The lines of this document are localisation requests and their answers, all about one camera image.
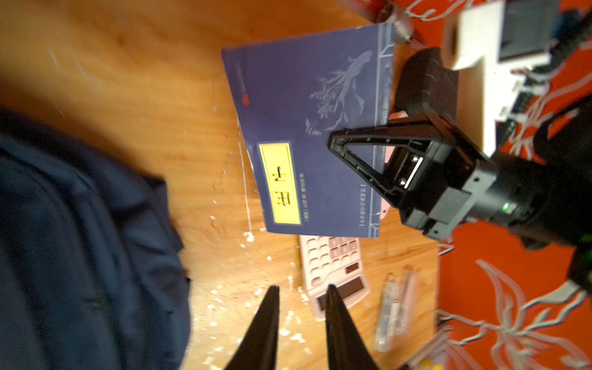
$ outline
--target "cable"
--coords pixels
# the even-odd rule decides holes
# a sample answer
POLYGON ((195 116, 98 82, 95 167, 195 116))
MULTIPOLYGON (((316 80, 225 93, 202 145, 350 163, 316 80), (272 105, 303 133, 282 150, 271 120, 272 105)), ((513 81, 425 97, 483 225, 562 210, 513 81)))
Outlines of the cable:
POLYGON ((590 101, 592 101, 592 94, 586 95, 567 105, 566 107, 563 107, 559 112, 554 113, 547 120, 541 122, 539 130, 536 132, 533 140, 536 154, 547 162, 550 157, 560 157, 556 153, 552 152, 553 148, 549 146, 549 128, 557 118, 564 116, 576 108, 588 104, 590 101))
POLYGON ((592 35, 592 11, 589 11, 577 27, 551 50, 551 62, 532 70, 536 75, 547 75, 559 67, 578 48, 580 43, 592 35))
POLYGON ((533 140, 532 138, 523 138, 524 133, 529 127, 536 127, 539 128, 540 125, 552 117, 555 113, 549 112, 544 115, 541 115, 543 110, 545 109, 547 103, 555 98, 563 96, 565 94, 570 94, 573 91, 576 91, 584 86, 586 86, 590 81, 592 81, 592 72, 588 73, 582 78, 579 78, 575 82, 563 86, 557 90, 554 90, 549 93, 551 88, 550 83, 547 82, 547 94, 543 94, 539 96, 539 98, 528 108, 526 114, 528 115, 529 119, 522 124, 520 132, 516 133, 513 137, 509 138, 509 141, 513 144, 512 148, 510 149, 510 154, 515 156, 520 156, 522 150, 526 152, 526 157, 529 160, 533 158, 533 140))

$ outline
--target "yellow object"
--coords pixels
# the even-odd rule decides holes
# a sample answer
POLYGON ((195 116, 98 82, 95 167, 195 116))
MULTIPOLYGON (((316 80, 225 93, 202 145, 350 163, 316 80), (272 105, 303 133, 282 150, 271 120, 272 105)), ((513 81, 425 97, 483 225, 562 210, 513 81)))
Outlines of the yellow object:
POLYGON ((290 143, 259 144, 276 224, 300 225, 290 143))
POLYGON ((432 360, 424 360, 422 362, 422 370, 432 370, 432 360))

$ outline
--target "black pointed object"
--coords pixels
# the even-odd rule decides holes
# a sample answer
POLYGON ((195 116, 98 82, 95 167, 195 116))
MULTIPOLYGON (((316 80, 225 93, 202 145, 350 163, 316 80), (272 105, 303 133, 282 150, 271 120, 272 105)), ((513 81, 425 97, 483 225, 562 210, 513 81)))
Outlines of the black pointed object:
POLYGON ((272 285, 226 370, 274 370, 278 353, 279 287, 272 285))
POLYGON ((378 370, 335 285, 327 289, 325 325, 330 370, 378 370))

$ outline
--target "white device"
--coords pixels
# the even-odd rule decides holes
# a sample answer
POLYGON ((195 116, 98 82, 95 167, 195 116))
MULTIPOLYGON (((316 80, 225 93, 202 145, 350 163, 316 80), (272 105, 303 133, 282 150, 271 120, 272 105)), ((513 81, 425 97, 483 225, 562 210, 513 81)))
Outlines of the white device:
POLYGON ((317 321, 325 319, 330 284, 337 287, 347 308, 370 292, 363 274, 358 238, 301 235, 300 256, 304 287, 317 321))
POLYGON ((505 0, 488 2, 448 15, 444 25, 442 62, 459 71, 456 125, 487 156, 497 149, 496 121, 508 118, 526 77, 514 70, 548 64, 540 50, 499 60, 505 0))

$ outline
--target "calculator button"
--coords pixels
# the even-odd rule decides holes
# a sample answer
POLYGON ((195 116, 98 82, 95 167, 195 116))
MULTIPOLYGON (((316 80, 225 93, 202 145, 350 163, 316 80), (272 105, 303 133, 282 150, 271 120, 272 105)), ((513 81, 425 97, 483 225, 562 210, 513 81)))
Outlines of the calculator button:
POLYGON ((312 273, 313 270, 315 268, 318 268, 321 266, 321 263, 319 262, 318 258, 313 258, 312 260, 310 260, 310 268, 312 269, 310 272, 312 273))
POLYGON ((337 241, 336 237, 332 237, 329 239, 329 248, 337 248, 339 247, 339 242, 337 241))
POLYGON ((318 249, 311 249, 308 251, 308 258, 318 258, 318 249))
POLYGON ((317 240, 316 239, 310 239, 309 241, 306 242, 306 247, 308 249, 314 249, 318 246, 317 240))
POLYGON ((353 242, 349 243, 349 251, 353 252, 354 250, 358 250, 358 241, 354 240, 353 242))
POLYGON ((331 250, 331 259, 339 258, 339 248, 333 248, 331 250))

